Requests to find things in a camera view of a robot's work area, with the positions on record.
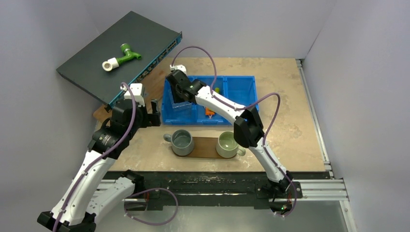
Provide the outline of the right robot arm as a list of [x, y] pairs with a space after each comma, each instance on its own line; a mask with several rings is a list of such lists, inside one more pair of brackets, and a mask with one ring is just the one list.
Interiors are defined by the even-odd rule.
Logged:
[[211, 109], [228, 120], [234, 127], [234, 139], [242, 147], [249, 149], [264, 168], [271, 184], [272, 192], [279, 197], [291, 189], [292, 178], [266, 141], [267, 132], [255, 105], [244, 106], [235, 103], [195, 79], [174, 68], [166, 80], [170, 84], [175, 102], [190, 102]]

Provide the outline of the brown oval wooden tray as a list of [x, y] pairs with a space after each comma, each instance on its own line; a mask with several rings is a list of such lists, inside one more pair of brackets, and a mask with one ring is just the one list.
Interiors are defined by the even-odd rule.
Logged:
[[228, 159], [220, 156], [216, 151], [217, 138], [213, 137], [193, 137], [194, 149], [186, 156], [174, 154], [177, 157], [196, 159]]

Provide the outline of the grey mug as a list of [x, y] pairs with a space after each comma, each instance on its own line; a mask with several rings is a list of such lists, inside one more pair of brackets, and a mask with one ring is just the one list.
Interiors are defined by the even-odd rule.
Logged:
[[164, 134], [163, 139], [171, 143], [172, 151], [178, 156], [187, 156], [194, 150], [193, 137], [187, 130], [176, 130], [173, 134]]

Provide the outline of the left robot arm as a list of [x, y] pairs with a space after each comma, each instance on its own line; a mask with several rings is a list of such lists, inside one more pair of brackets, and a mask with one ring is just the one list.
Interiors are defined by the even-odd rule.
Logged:
[[93, 198], [98, 185], [116, 162], [139, 128], [160, 126], [158, 102], [151, 100], [152, 113], [130, 99], [119, 100], [112, 116], [105, 120], [88, 145], [84, 161], [69, 189], [51, 210], [41, 212], [37, 222], [54, 232], [93, 232], [102, 218], [124, 198], [140, 197], [145, 188], [144, 177], [126, 170], [106, 192]]

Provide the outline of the blue divided plastic bin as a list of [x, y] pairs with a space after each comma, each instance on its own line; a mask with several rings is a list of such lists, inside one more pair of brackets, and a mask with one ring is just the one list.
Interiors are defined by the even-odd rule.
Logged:
[[[190, 75], [190, 81], [198, 79], [206, 83], [206, 87], [199, 91], [198, 104], [191, 109], [173, 112], [170, 106], [172, 92], [167, 80], [164, 83], [161, 116], [166, 125], [188, 126], [231, 126], [235, 118], [258, 100], [256, 80], [254, 76], [226, 76], [219, 75], [215, 84], [214, 76]], [[215, 114], [211, 117], [205, 115], [205, 109], [209, 108]]]

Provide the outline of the clear plastic blister pack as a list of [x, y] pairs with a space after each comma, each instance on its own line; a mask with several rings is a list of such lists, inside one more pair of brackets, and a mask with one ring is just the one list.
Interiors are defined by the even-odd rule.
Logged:
[[171, 98], [170, 99], [170, 106], [171, 106], [171, 110], [173, 112], [179, 112], [179, 111], [191, 109], [193, 104], [190, 103], [190, 102], [187, 102], [187, 101], [175, 103], [173, 98]]

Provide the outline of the light green mug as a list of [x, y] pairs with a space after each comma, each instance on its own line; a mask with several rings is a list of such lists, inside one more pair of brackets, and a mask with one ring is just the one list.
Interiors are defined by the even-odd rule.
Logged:
[[245, 148], [235, 141], [232, 131], [225, 131], [218, 137], [216, 151], [225, 159], [233, 158], [236, 155], [244, 156], [246, 154]]

